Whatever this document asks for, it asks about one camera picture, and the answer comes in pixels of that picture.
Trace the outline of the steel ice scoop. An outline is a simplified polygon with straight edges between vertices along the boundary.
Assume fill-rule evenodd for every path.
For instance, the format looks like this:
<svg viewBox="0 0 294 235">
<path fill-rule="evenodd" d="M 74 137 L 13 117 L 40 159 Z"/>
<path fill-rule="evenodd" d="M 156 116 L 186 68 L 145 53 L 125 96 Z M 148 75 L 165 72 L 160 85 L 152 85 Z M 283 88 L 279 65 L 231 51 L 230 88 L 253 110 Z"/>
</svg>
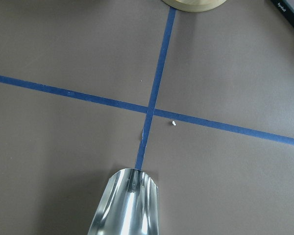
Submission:
<svg viewBox="0 0 294 235">
<path fill-rule="evenodd" d="M 158 186 L 145 172 L 125 168 L 107 182 L 89 235 L 158 235 Z"/>
</svg>

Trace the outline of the round wooden stand base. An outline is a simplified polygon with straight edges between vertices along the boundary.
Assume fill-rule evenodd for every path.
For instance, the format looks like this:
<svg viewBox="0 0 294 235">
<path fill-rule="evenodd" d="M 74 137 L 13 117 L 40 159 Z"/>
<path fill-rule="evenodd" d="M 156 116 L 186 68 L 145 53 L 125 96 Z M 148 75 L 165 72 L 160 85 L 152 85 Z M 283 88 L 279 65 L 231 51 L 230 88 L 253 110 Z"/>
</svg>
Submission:
<svg viewBox="0 0 294 235">
<path fill-rule="evenodd" d="M 226 0 L 163 0 L 163 2 L 185 12 L 204 12 L 221 6 Z"/>
</svg>

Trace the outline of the black box with lettering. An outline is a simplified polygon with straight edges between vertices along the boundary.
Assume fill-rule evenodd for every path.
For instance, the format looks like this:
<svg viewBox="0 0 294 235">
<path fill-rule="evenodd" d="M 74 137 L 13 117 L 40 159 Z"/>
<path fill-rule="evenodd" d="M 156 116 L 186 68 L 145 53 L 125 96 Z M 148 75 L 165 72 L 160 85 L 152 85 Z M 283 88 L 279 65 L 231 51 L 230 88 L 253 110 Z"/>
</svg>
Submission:
<svg viewBox="0 0 294 235">
<path fill-rule="evenodd" d="M 270 0 L 294 28 L 294 0 Z"/>
</svg>

